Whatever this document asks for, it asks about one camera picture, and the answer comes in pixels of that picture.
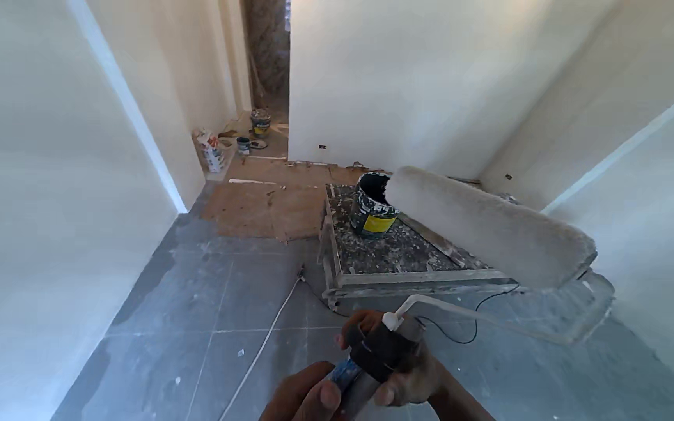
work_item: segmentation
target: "small paint can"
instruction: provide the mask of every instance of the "small paint can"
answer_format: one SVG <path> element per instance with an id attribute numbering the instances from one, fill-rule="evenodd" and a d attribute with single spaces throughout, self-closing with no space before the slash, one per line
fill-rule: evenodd
<path id="1" fill-rule="evenodd" d="M 238 153 L 241 155 L 248 155 L 251 151 L 248 147 L 251 145 L 251 140 L 247 137 L 238 137 L 236 138 L 236 143 L 238 144 Z"/>
<path id="2" fill-rule="evenodd" d="M 254 132 L 255 138 L 262 139 L 267 136 L 271 120 L 272 117 L 270 117 L 267 110 L 257 108 L 251 111 L 251 129 Z"/>
<path id="3" fill-rule="evenodd" d="M 384 190 L 389 175 L 366 172 L 355 186 L 355 198 L 350 212 L 350 225 L 364 238 L 380 238 L 399 215 L 399 210 L 387 203 Z"/>

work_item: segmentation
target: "plywood sheet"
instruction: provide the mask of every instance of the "plywood sheet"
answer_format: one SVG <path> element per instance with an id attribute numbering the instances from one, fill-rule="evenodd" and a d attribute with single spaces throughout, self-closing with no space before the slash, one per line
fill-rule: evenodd
<path id="1" fill-rule="evenodd" d="M 330 183 L 345 184 L 347 186 L 354 186 L 358 183 L 358 178 L 367 172 L 367 169 L 362 168 L 343 168 L 340 166 L 329 166 Z"/>
<path id="2" fill-rule="evenodd" d="M 270 208 L 272 184 L 220 184 L 215 187 L 202 218 L 217 221 L 217 233 L 225 237 L 275 237 Z"/>
<path id="3" fill-rule="evenodd" d="M 215 187 L 202 217 L 217 221 L 231 237 L 275 237 L 280 241 L 319 234 L 327 184 L 354 185 L 365 168 L 342 168 L 277 159 L 241 158 L 225 183 Z"/>
<path id="4" fill-rule="evenodd" d="M 275 237 L 280 241 L 316 237 L 326 191 L 323 186 L 290 186 L 274 193 L 270 211 Z"/>
<path id="5" fill-rule="evenodd" d="M 330 182 L 330 171 L 323 165 L 289 163 L 277 159 L 236 159 L 228 171 L 229 178 L 268 181 L 287 185 L 322 186 Z"/>

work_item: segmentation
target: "blue handle grip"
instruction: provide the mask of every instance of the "blue handle grip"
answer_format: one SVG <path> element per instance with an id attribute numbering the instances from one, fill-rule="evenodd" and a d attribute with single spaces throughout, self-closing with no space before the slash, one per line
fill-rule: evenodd
<path id="1" fill-rule="evenodd" d="M 332 380 L 339 387 L 340 392 L 344 393 L 353 380 L 355 380 L 363 370 L 350 357 L 343 359 L 332 372 L 326 375 L 326 378 Z"/>

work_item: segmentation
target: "paint roller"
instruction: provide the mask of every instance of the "paint roller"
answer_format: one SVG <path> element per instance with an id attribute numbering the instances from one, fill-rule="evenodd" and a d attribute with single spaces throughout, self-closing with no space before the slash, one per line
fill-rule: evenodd
<path id="1" fill-rule="evenodd" d="M 589 273 L 590 282 L 601 288 L 604 296 L 612 296 L 612 285 L 589 271 L 597 250 L 594 240 L 579 229 L 412 166 L 399 168 L 389 179 L 385 194 L 390 205 L 523 286 L 548 291 Z M 384 313 L 382 324 L 357 341 L 360 346 L 351 347 L 350 357 L 327 376 L 343 393 L 339 414 L 344 419 L 356 416 L 404 355 L 416 349 L 425 328 L 416 318 L 405 314 L 416 302 L 489 320 L 501 327 L 564 345 L 584 337 L 585 330 L 596 326 L 589 321 L 601 320 L 607 314 L 602 303 L 594 304 L 585 313 L 584 322 L 560 338 L 500 322 L 432 297 L 411 295 L 397 311 Z M 610 299 L 604 302 L 609 306 Z"/>
<path id="2" fill-rule="evenodd" d="M 475 187 L 413 166 L 389 179 L 390 205 L 521 285 L 553 290 L 597 257 L 581 230 Z"/>

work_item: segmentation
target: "white cable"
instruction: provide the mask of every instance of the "white cable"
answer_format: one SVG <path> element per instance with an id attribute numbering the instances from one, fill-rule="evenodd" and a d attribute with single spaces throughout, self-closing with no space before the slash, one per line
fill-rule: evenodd
<path id="1" fill-rule="evenodd" d="M 250 375 L 251 371 L 254 369 L 254 365 L 256 364 L 256 361 L 259 359 L 259 356 L 261 355 L 261 351 L 264 350 L 264 346 L 267 344 L 267 341 L 269 340 L 270 335 L 272 335 L 272 331 L 275 329 L 275 324 L 277 323 L 277 319 L 280 318 L 280 313 L 282 313 L 282 309 L 285 309 L 287 302 L 290 300 L 291 295 L 293 295 L 293 291 L 295 291 L 295 287 L 298 285 L 298 281 L 300 281 L 300 276 L 298 278 L 296 278 L 295 283 L 293 284 L 293 288 L 291 288 L 291 291 L 287 295 L 287 298 L 286 298 L 285 302 L 282 303 L 282 306 L 280 306 L 280 310 L 277 311 L 277 315 L 275 316 L 275 320 L 272 320 L 272 326 L 270 326 L 270 330 L 267 332 L 267 336 L 264 338 L 264 342 L 261 344 L 261 347 L 259 348 L 259 351 L 256 353 L 256 357 L 254 357 L 254 360 L 251 361 L 251 366 L 248 366 L 248 370 L 246 371 L 246 374 L 243 375 L 243 379 L 241 379 L 241 382 L 238 385 L 238 388 L 236 389 L 236 393 L 233 394 L 233 397 L 231 398 L 231 401 L 228 402 L 228 406 L 226 406 L 225 410 L 222 411 L 222 415 L 220 416 L 219 421 L 222 421 L 222 419 L 225 418 L 228 411 L 233 406 L 233 402 L 235 402 L 236 398 L 238 397 L 238 394 L 240 393 L 241 388 L 243 387 L 243 384 L 246 383 L 246 379 L 248 378 L 248 375 Z"/>

